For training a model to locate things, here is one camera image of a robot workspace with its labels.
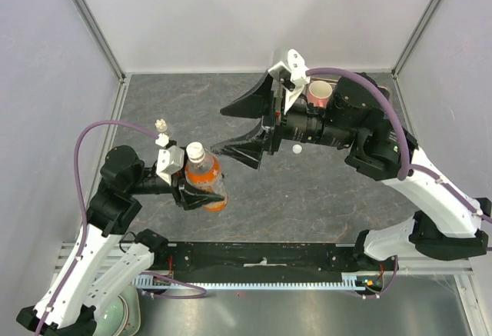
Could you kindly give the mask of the cream bottle cap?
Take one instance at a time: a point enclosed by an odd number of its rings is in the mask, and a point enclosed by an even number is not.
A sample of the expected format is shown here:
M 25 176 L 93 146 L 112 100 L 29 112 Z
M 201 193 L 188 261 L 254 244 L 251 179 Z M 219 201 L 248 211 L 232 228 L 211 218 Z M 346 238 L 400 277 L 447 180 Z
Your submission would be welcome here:
M 158 133 L 165 133 L 168 130 L 168 124 L 164 119 L 158 119 L 155 122 L 155 127 Z

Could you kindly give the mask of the green ceramic plate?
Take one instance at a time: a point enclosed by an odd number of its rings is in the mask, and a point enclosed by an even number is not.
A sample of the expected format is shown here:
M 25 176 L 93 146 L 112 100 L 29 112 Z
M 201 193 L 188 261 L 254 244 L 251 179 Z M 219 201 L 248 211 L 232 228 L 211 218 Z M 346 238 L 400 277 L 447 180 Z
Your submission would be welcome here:
M 120 335 L 136 335 L 141 328 L 141 305 L 138 289 L 130 284 L 120 293 L 120 297 L 125 304 L 127 315 L 126 325 L 121 330 Z

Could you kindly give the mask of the green ceramic bowl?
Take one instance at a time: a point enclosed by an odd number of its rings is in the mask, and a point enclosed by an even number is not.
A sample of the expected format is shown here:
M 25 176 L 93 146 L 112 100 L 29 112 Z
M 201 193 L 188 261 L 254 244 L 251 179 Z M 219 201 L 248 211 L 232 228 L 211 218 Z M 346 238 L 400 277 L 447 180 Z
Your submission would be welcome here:
M 98 318 L 94 336 L 120 335 L 128 321 L 128 304 L 117 296 Z

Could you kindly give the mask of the white bottle cap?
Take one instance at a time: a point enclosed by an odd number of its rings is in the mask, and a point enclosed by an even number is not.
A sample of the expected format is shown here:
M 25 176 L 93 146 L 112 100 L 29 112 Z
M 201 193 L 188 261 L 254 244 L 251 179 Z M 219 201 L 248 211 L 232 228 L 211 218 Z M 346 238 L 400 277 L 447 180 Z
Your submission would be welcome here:
M 292 151 L 293 151 L 293 153 L 294 153 L 294 154 L 296 154 L 296 155 L 298 155 L 298 154 L 302 153 L 302 150 L 303 150 L 303 148 L 302 148 L 302 146 L 301 146 L 301 145 L 294 145 L 294 146 L 292 147 Z
M 203 144 L 198 141 L 193 141 L 186 147 L 186 153 L 188 155 L 188 159 L 192 163 L 201 163 L 206 155 Z

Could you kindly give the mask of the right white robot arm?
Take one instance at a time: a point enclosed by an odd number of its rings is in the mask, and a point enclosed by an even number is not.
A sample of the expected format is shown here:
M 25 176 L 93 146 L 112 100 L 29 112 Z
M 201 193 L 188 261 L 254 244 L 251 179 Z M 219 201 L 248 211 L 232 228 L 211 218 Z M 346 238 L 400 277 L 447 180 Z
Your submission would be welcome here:
M 293 81 L 265 73 L 221 110 L 224 116 L 254 119 L 257 126 L 214 145 L 213 152 L 256 169 L 283 140 L 347 150 L 347 165 L 400 192 L 416 213 L 398 225 L 360 232 L 351 252 L 360 269 L 415 254 L 439 261 L 485 255 L 489 238 L 481 224 L 490 220 L 490 201 L 468 197 L 429 161 L 402 126 L 389 94 L 364 73 L 315 68 L 307 75 L 337 76 L 326 105 L 289 103 Z

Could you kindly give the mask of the metal tray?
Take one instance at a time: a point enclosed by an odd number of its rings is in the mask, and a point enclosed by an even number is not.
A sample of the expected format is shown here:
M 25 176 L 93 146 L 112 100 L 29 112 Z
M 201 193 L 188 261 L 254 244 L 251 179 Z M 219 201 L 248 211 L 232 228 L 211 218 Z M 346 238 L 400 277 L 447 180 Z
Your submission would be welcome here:
M 336 86 L 336 84 L 338 83 L 338 80 L 337 79 L 331 79 L 331 78 L 319 78 L 319 77 L 311 77 L 311 81 L 312 82 L 315 82 L 315 81 L 323 81 L 323 82 L 327 82 L 329 83 L 333 88 Z M 384 86 L 377 86 L 379 91 L 385 96 L 385 98 L 387 100 L 390 100 L 391 98 L 391 94 L 392 94 L 392 91 L 387 88 L 387 87 L 384 87 Z

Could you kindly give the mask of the pink mug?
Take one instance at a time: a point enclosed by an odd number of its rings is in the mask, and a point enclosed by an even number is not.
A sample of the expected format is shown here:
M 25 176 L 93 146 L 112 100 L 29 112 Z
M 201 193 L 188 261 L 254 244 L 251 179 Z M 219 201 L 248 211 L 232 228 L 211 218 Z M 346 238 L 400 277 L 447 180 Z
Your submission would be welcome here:
M 333 92 L 334 90 L 328 82 L 313 81 L 307 87 L 307 103 L 316 108 L 326 108 Z

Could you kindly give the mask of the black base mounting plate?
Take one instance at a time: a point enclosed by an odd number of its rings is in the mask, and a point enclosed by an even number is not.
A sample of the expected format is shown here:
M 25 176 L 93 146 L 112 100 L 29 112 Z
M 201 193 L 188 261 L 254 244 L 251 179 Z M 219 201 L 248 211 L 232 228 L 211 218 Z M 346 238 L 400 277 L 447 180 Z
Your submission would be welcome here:
M 377 261 L 353 245 L 326 243 L 170 242 L 155 255 L 150 269 L 193 271 L 212 266 L 243 268 L 247 264 L 283 264 L 336 272 L 389 271 L 393 261 Z

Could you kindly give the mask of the orange drink bottle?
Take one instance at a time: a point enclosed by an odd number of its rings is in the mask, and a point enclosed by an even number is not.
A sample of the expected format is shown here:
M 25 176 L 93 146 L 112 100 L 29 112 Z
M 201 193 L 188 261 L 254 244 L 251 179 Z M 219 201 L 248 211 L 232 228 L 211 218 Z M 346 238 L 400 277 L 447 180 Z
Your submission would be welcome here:
M 189 159 L 185 165 L 185 176 L 192 186 L 203 190 L 214 192 L 225 196 L 222 202 L 205 205 L 204 209 L 211 212 L 219 212 L 226 208 L 228 193 L 224 185 L 224 178 L 218 159 L 207 149 L 206 155 L 201 163 L 192 163 Z

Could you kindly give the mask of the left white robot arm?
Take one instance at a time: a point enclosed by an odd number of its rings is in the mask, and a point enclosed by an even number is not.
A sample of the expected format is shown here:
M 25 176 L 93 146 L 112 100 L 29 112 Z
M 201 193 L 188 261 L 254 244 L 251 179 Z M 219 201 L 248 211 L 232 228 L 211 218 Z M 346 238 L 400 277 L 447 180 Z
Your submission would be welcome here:
M 44 297 L 20 310 L 16 321 L 36 335 L 92 335 L 98 319 L 127 284 L 143 271 L 168 263 L 167 240 L 150 229 L 101 277 L 113 247 L 141 210 L 139 195 L 171 194 L 184 210 L 220 211 L 228 195 L 218 160 L 199 142 L 161 149 L 151 167 L 127 145 L 107 153 L 98 190 L 85 206 L 78 238 Z

